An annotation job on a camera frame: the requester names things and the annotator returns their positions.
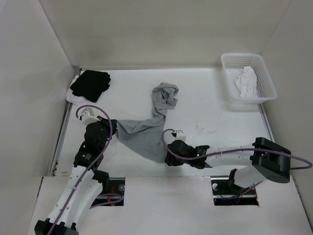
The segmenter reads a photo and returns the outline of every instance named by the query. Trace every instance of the white table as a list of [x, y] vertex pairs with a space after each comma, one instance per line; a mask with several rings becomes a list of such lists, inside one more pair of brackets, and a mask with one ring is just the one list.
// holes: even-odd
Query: white table
[[[178, 103], [168, 110], [165, 128], [183, 130], [193, 146], [238, 146], [269, 139], [257, 105], [231, 106], [224, 93], [221, 69], [117, 70], [111, 75], [110, 88], [95, 105], [113, 119], [150, 118], [152, 89], [161, 82], [179, 87]], [[58, 159], [57, 176], [67, 177], [74, 157], [84, 141], [85, 126], [75, 117], [72, 106], [63, 147]], [[167, 135], [168, 142], [174, 139]], [[228, 175], [233, 167], [198, 170], [189, 165], [168, 167], [147, 160], [124, 146], [116, 137], [111, 141], [100, 170], [111, 177], [125, 176], [205, 176]]]
[[[28, 235], [67, 178], [45, 177]], [[126, 177], [122, 207], [89, 210], [80, 235], [312, 235], [293, 181], [258, 185], [260, 206], [214, 206], [209, 177]]]

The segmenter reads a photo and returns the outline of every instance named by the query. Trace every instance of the white plastic basket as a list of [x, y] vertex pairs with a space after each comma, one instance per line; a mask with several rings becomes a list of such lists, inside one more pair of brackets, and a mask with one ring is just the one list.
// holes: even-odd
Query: white plastic basket
[[[223, 74], [229, 101], [233, 104], [261, 104], [277, 98], [277, 92], [261, 55], [229, 53], [221, 56]], [[257, 97], [240, 97], [235, 80], [245, 66], [251, 66], [257, 76]]]

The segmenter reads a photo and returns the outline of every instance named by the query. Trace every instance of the folded black cloth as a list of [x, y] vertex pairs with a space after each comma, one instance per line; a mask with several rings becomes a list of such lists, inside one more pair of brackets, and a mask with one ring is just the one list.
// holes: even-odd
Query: folded black cloth
[[110, 75], [107, 72], [86, 70], [70, 86], [70, 89], [73, 90], [75, 96], [83, 96], [91, 102], [97, 102], [102, 92], [110, 87], [110, 81]]

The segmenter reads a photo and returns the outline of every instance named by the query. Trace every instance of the crumpled gray cloth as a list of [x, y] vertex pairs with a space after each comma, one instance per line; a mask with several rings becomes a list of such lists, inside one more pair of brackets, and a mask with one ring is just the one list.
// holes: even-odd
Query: crumpled gray cloth
[[167, 109], [175, 107], [177, 99], [174, 96], [179, 89], [176, 85], [161, 83], [152, 91], [155, 104], [151, 119], [144, 121], [118, 120], [116, 135], [119, 140], [142, 157], [163, 163], [167, 151], [162, 143]]

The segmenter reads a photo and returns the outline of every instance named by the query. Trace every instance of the gray wall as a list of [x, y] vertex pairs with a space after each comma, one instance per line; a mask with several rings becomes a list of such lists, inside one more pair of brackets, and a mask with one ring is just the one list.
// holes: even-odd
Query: gray wall
[[24, 235], [73, 70], [37, 0], [0, 0], [0, 234]]
[[73, 65], [219, 66], [261, 53], [291, 0], [40, 0]]
[[[313, 161], [313, 1], [293, 0], [263, 57], [278, 98], [265, 108], [276, 142]], [[292, 173], [313, 222], [313, 171]]]

